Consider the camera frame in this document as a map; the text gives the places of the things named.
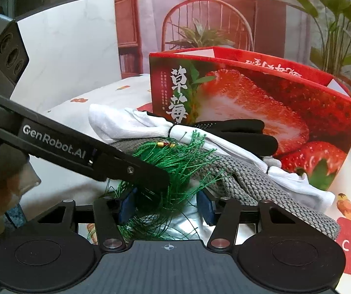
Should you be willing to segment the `person's left hand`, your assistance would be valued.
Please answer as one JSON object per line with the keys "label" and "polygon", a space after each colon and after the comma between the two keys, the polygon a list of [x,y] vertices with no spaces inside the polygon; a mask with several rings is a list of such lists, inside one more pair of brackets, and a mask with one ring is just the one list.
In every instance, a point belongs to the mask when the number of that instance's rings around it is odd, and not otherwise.
{"label": "person's left hand", "polygon": [[0,236],[5,230],[4,214],[17,206],[22,196],[40,183],[27,154],[8,145],[1,145]]}

